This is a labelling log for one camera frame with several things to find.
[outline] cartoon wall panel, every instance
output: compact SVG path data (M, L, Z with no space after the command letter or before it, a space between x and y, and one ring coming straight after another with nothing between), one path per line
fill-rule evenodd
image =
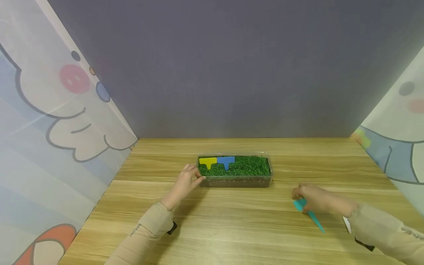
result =
M424 215L424 48L353 137Z
M137 139L45 0L0 3L0 113L0 264L57 264Z

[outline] pink cheek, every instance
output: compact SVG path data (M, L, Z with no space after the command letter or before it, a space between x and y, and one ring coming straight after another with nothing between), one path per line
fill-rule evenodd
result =
M59 78L62 85L72 93L81 94L90 88L90 78L81 67L74 64L63 66Z
M424 98L417 98L408 102L408 110L412 113L424 113Z

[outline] right hand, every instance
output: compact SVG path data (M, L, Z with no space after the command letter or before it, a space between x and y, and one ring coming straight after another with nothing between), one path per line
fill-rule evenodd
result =
M338 212L348 218L358 207L358 204L348 198L311 184L299 184L293 189L292 199L305 198L307 204L303 213L308 211Z

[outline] purple wall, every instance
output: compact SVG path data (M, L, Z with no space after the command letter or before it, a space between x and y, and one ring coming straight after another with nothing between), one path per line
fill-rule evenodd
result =
M138 137L346 137L424 45L424 1L49 2Z

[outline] brown soil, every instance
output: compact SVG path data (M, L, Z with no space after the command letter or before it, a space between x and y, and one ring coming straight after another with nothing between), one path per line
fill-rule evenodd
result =
M206 178L200 183L201 187L222 187L222 188L267 188L271 183L271 177L234 177L221 179L218 177Z

